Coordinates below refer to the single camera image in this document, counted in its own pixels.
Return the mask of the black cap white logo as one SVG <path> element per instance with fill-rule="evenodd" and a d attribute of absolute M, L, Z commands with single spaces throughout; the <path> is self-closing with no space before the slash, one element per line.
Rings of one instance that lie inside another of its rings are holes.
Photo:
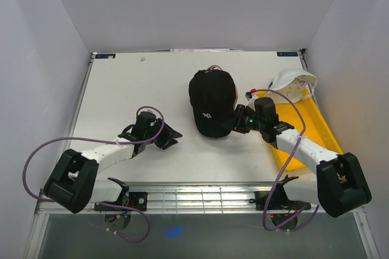
<path fill-rule="evenodd" d="M 205 137 L 219 139 L 230 134 L 222 124 L 234 113 L 235 82 L 226 71 L 200 70 L 188 85 L 197 130 Z"/>

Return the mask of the pink cap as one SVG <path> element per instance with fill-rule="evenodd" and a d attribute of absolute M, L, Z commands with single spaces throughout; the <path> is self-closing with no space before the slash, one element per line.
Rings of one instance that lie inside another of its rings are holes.
<path fill-rule="evenodd" d="M 212 65 L 210 67 L 207 68 L 208 71 L 212 71 L 212 70 L 219 70 L 219 71 L 222 71 L 222 67 L 218 66 L 218 65 Z"/>

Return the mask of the beige cap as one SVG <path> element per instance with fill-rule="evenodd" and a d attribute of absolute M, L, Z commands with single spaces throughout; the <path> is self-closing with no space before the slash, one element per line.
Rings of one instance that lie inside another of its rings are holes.
<path fill-rule="evenodd" d="M 235 92 L 234 106 L 236 106 L 238 99 L 239 99 L 238 90 L 237 90 L 236 85 L 234 85 L 234 92 Z"/>

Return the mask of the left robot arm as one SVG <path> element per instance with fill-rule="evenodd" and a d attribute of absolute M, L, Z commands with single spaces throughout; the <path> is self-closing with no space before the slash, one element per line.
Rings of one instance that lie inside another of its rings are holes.
<path fill-rule="evenodd" d="M 98 178 L 106 169 L 142 153 L 147 145 L 161 150 L 178 143 L 182 134 L 156 117 L 142 111 L 136 122 L 127 126 L 113 142 L 92 150 L 62 153 L 44 188 L 45 196 L 72 213 L 89 203 L 107 203 L 116 210 L 129 205 L 129 186 L 117 178 Z"/>

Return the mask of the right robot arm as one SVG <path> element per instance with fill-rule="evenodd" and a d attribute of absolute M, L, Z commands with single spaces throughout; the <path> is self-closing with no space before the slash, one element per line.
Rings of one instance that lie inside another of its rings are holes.
<path fill-rule="evenodd" d="M 314 179 L 277 176 L 266 196 L 265 207 L 272 202 L 288 209 L 297 202 L 315 204 L 331 217 L 339 217 L 372 200 L 372 194 L 358 158 L 352 153 L 337 153 L 303 137 L 301 132 L 281 121 L 273 100 L 261 97 L 255 107 L 238 105 L 233 115 L 233 130 L 258 131 L 276 150 L 289 154 L 305 165 Z"/>

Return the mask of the yellow plastic tray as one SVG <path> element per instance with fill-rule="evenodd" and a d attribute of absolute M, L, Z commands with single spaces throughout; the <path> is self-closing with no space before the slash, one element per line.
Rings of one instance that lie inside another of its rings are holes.
<path fill-rule="evenodd" d="M 321 147 L 343 153 L 313 98 L 300 100 L 294 108 L 284 98 L 279 95 L 276 97 L 281 100 L 281 103 L 275 105 L 281 121 L 291 124 L 299 132 L 304 131 L 305 137 Z"/>

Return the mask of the aluminium table rail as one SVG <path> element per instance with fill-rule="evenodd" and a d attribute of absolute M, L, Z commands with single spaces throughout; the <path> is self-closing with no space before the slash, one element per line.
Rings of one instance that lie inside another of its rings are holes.
<path fill-rule="evenodd" d="M 126 206 L 148 215 L 262 213 L 272 183 L 147 183 L 128 182 Z M 39 203 L 38 213 L 73 214 L 56 202 Z M 123 208 L 89 202 L 74 214 L 113 214 Z"/>

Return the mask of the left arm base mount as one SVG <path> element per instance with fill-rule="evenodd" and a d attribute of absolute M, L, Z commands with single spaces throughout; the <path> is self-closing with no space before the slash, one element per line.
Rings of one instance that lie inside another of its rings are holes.
<path fill-rule="evenodd" d="M 122 197 L 119 197 L 118 200 L 114 202 L 106 202 L 107 204 L 116 205 L 116 207 L 110 207 L 101 204 L 95 204 L 95 211 L 119 211 L 124 210 L 119 208 L 119 206 L 131 207 L 140 211 L 145 211 L 147 209 L 148 202 L 148 193 L 147 192 L 128 192 Z"/>

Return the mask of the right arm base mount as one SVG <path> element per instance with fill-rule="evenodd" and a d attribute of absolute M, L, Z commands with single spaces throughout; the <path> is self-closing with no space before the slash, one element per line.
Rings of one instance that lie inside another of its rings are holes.
<path fill-rule="evenodd" d="M 248 200 L 249 203 L 255 204 L 256 210 L 264 210 L 265 202 L 269 192 L 255 191 L 254 198 Z M 274 193 L 270 199 L 268 210 L 299 210 L 306 205 L 306 208 L 311 209 L 311 204 L 303 201 L 292 201 L 285 194 Z"/>

